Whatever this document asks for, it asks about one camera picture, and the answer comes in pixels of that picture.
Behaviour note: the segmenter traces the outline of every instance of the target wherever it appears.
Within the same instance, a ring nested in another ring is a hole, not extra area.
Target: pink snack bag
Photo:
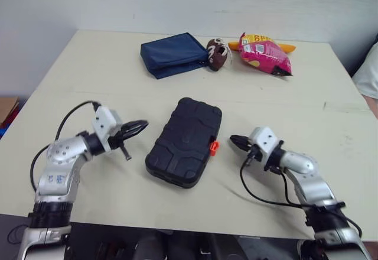
[[[242,59],[253,67],[276,76],[291,76],[289,57],[271,38],[242,34],[239,39]]]

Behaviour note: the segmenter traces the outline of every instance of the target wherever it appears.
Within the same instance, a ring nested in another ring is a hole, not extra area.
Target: navy blue pouch
[[[207,50],[189,33],[143,43],[141,56],[156,79],[207,66]]]

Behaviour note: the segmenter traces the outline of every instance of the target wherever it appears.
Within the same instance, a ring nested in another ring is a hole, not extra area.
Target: table surface
[[[322,176],[344,213],[378,240],[378,127],[329,44],[294,42],[292,77],[274,77],[244,64],[237,53],[218,72],[206,68],[156,80],[139,56],[141,43],[156,34],[78,31],[0,141],[0,213],[26,216],[34,204],[29,182],[35,153],[54,139],[64,115],[93,99],[116,109],[124,122],[147,119],[149,126],[126,146],[101,155],[81,171],[71,220],[106,225],[234,233],[277,238],[311,238],[301,210],[253,200],[239,179],[245,153],[231,147],[232,134],[249,135],[269,126],[285,149],[317,159]],[[206,45],[209,38],[198,37]],[[220,149],[200,182],[183,189],[145,169],[145,157],[179,99],[202,100],[223,111]],[[91,130],[90,106],[76,112],[61,137]],[[35,168],[43,171],[45,157]],[[261,197],[283,200],[279,176],[247,169],[246,182]],[[289,185],[295,199],[293,186]]]

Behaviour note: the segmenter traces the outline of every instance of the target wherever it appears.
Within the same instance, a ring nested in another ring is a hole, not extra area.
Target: yellow label
[[[242,44],[258,43],[259,41],[273,41],[270,37],[260,34],[246,34],[242,37]]]

